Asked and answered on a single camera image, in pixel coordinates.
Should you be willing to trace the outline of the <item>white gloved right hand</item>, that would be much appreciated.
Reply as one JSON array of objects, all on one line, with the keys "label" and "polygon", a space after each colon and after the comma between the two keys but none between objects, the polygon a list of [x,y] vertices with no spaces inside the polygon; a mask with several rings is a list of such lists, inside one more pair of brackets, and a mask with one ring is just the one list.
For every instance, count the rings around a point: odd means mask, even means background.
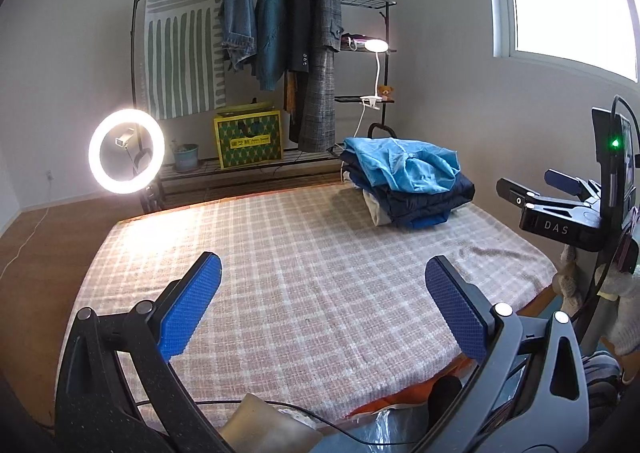
[{"label": "white gloved right hand", "polygon": [[[576,249],[573,246],[564,246],[560,265],[552,279],[553,291],[562,297],[561,310],[575,315],[585,305],[585,297],[578,283]],[[582,351],[593,353],[602,338],[621,357],[638,351],[639,268],[634,273],[627,273],[611,265],[596,300],[598,306],[582,337]]]}]

